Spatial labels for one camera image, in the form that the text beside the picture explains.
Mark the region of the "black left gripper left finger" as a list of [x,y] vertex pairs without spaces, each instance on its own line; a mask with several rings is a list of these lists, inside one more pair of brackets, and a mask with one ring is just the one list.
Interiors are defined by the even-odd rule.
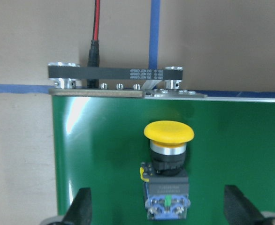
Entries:
[[92,194],[90,187],[80,188],[64,218],[63,225],[90,225],[92,222]]

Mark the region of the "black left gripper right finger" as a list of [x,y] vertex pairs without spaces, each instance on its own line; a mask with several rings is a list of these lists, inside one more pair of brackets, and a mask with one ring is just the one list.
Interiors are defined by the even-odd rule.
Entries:
[[229,225],[268,225],[269,221],[235,185],[224,187],[224,215]]

